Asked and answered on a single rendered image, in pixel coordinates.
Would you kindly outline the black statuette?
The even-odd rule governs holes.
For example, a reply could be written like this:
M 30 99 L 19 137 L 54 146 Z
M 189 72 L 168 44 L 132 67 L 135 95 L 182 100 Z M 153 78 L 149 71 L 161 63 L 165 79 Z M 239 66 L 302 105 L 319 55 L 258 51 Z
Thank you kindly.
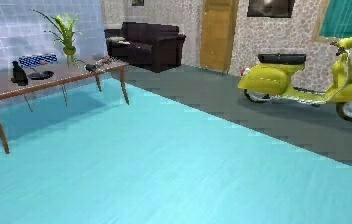
M 13 77 L 11 78 L 11 81 L 19 86 L 26 86 L 28 84 L 26 72 L 20 67 L 17 61 L 13 61 L 12 65 Z

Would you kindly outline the reddish small items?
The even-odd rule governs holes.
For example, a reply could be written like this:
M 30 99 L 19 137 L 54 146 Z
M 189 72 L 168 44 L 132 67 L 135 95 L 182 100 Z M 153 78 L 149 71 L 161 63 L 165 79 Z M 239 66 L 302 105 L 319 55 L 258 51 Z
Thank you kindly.
M 99 66 L 103 66 L 105 64 L 110 64 L 111 62 L 112 62 L 112 59 L 108 55 L 106 55 L 106 56 L 103 56 L 101 59 L 97 60 L 96 64 Z

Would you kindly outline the black flat dish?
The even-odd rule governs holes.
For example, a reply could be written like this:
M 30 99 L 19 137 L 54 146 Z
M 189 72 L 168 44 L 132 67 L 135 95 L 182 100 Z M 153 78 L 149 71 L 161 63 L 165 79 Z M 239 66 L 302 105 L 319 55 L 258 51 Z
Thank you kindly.
M 28 74 L 28 77 L 32 80 L 45 80 L 45 79 L 49 79 L 54 75 L 53 71 L 43 71 L 43 72 L 33 72 Z

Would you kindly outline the teal window with wooden frame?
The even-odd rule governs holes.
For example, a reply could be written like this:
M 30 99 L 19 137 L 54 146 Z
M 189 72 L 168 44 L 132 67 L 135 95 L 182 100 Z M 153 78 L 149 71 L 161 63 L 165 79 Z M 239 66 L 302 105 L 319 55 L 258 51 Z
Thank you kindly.
M 311 40 L 327 42 L 352 37 L 352 0 L 320 0 Z

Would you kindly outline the pale items on sofa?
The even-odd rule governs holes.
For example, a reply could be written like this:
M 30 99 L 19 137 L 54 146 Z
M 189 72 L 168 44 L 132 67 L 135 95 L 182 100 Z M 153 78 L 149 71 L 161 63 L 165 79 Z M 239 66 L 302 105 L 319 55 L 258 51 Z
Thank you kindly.
M 130 45 L 130 42 L 126 41 L 124 37 L 119 37 L 119 36 L 108 37 L 106 40 L 107 42 L 112 42 L 112 43 L 117 43 L 122 45 Z

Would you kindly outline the green house plant in vase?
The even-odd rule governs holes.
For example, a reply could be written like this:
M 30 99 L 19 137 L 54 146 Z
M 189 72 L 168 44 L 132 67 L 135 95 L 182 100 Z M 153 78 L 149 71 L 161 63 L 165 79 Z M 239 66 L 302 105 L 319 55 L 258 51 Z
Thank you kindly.
M 48 30 L 48 33 L 54 35 L 55 42 L 62 45 L 63 54 L 66 57 L 67 66 L 79 66 L 79 60 L 76 57 L 77 48 L 74 46 L 75 34 L 81 35 L 81 32 L 75 31 L 75 23 L 78 21 L 77 15 L 70 16 L 67 12 L 63 15 L 57 14 L 55 16 L 48 16 L 43 12 L 33 9 L 33 12 L 41 15 L 50 24 L 54 26 L 56 32 Z

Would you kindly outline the dark brown sofa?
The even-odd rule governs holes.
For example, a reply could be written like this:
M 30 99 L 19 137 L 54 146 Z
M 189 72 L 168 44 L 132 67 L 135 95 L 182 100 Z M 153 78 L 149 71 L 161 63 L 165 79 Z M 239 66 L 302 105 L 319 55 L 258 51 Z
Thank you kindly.
M 120 29 L 105 29 L 105 38 L 124 37 L 130 45 L 107 42 L 110 57 L 160 73 L 181 65 L 186 36 L 174 25 L 124 22 Z

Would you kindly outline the dark framed wall picture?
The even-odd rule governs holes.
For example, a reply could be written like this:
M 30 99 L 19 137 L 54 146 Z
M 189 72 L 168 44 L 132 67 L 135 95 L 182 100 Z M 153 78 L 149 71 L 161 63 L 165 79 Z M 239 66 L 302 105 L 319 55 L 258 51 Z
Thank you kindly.
M 290 18 L 295 0 L 249 0 L 248 17 Z

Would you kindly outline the wooden room door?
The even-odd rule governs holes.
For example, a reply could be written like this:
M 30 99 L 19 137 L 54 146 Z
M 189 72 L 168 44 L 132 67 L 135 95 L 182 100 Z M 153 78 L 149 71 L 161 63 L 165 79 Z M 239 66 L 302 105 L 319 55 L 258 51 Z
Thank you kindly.
M 202 67 L 229 70 L 237 9 L 238 0 L 204 0 L 200 39 Z

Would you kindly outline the brown wooden table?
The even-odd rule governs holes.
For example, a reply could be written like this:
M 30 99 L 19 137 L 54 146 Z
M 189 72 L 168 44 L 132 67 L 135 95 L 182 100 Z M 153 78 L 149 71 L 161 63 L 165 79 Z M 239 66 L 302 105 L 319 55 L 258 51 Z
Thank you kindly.
M 94 78 L 99 91 L 102 91 L 100 76 L 104 73 L 119 72 L 119 81 L 121 90 L 127 104 L 130 104 L 128 94 L 125 87 L 125 69 L 128 67 L 126 62 L 104 56 L 100 59 L 87 58 L 83 65 L 79 67 L 68 67 L 66 64 L 50 64 L 48 71 L 53 72 L 53 76 L 45 80 L 31 80 L 27 86 L 18 86 L 13 83 L 6 71 L 0 72 L 0 101 L 12 97 L 22 95 L 27 99 L 28 93 L 44 90 L 50 87 L 60 86 L 63 94 L 66 94 L 65 85 L 71 82 Z M 9 154 L 8 141 L 0 122 L 0 140 L 2 142 L 4 152 Z

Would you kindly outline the yellow motor scooter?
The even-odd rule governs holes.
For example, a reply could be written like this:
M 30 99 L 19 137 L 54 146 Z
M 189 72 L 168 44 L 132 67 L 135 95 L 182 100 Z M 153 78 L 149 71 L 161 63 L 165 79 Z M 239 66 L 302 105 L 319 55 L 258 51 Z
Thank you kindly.
M 338 59 L 332 64 L 333 82 L 325 91 L 310 90 L 292 84 L 292 76 L 305 68 L 305 54 L 259 54 L 259 62 L 241 70 L 238 88 L 253 103 L 292 100 L 320 106 L 334 103 L 338 116 L 352 122 L 352 37 L 332 41 Z

